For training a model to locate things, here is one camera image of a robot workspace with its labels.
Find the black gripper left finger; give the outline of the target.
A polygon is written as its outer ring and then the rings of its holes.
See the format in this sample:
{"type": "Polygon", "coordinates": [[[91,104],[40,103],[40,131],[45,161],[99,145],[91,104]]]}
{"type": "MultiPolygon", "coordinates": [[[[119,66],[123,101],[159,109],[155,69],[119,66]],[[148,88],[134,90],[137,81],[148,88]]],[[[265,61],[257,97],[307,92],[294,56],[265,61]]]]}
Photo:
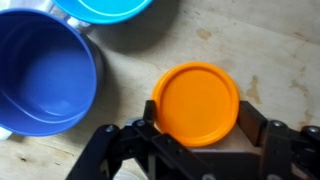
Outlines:
{"type": "Polygon", "coordinates": [[[143,119],[149,124],[153,124],[156,115],[156,104],[154,100],[147,100],[144,107],[143,119]]]}

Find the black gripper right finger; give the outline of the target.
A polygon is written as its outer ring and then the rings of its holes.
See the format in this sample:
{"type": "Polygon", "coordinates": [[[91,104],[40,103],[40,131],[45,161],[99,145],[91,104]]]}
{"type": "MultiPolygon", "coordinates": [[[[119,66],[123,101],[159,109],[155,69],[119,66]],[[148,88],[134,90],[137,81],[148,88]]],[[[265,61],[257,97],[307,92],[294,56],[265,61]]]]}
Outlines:
{"type": "Polygon", "coordinates": [[[241,101],[237,124],[253,146],[261,145],[261,135],[267,119],[248,101],[241,101]]]}

